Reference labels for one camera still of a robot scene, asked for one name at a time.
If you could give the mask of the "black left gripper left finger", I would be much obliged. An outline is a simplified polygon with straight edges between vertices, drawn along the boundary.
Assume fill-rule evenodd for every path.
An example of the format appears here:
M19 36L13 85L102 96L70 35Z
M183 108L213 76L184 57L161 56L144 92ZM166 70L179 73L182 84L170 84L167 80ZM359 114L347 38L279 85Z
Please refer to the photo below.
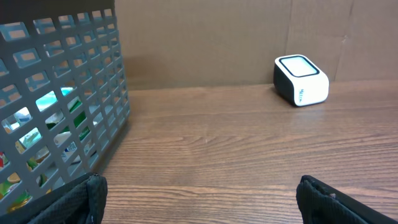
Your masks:
M105 177L87 173L1 216L7 223L101 223L108 194Z

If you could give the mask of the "green tissue canister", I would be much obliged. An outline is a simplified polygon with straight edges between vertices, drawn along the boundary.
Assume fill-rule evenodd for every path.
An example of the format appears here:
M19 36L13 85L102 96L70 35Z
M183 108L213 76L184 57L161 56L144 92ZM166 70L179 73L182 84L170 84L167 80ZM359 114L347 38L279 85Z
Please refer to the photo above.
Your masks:
M72 87L63 87L61 88L61 92L63 96L68 95L73 91ZM36 106L38 107L39 111L44 111L53 104L57 102L57 97L55 96L55 93L53 91L47 93L46 95L42 96L38 100L36 100ZM77 96L74 99L72 99L68 104L67 108L69 109L69 112L75 111L80 105L82 104L80 98ZM23 124L26 122L30 121L32 119L29 110L24 107L23 109L17 111L14 114L14 117L17 121L17 124L19 127L21 127ZM49 116L46 120L46 126L48 129L54 128L58 123L62 121L64 118L64 115L62 111L58 111L54 113L53 115ZM84 120L86 119L86 114L83 111L80 113L74 120L73 124L75 127L78 127ZM79 134L79 140L84 139L88 134L90 133L89 127L85 127L83 131ZM70 132L70 128L67 126L63 128L55 137L54 137L54 143L59 146L62 144L66 139L68 139L72 133ZM25 148L29 148L33 146L39 139L42 138L41 133L37 128L34 128L33 130L29 131L25 136L20 138L20 142Z

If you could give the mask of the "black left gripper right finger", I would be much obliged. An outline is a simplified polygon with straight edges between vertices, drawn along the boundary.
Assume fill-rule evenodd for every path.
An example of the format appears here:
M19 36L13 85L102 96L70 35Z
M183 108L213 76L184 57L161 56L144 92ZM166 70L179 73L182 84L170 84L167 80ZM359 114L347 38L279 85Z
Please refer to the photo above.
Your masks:
M296 201L303 224L397 224L396 220L311 175L301 177Z

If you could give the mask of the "yellow dish soap bottle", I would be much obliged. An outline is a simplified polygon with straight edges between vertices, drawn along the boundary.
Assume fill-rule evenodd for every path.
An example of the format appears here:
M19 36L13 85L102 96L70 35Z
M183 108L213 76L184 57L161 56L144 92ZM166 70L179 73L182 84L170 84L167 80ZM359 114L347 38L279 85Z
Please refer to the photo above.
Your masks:
M7 166L9 163L5 153L1 153L1 169L3 169L5 166ZM34 158L31 158L27 161L27 168L29 171L32 171L35 169L39 164ZM36 179L36 182L38 183L39 187L43 186L44 183L47 181L47 176L45 174L40 174L38 178ZM11 174L4 182L1 183L1 199L3 199L6 195L10 194L21 182L21 178L18 176L18 174L15 172ZM14 210L17 210L27 203L32 199L32 196L30 193L28 193L27 190L23 191L23 193L18 196L18 198L15 199L11 203L11 205L7 208L7 213L11 213Z

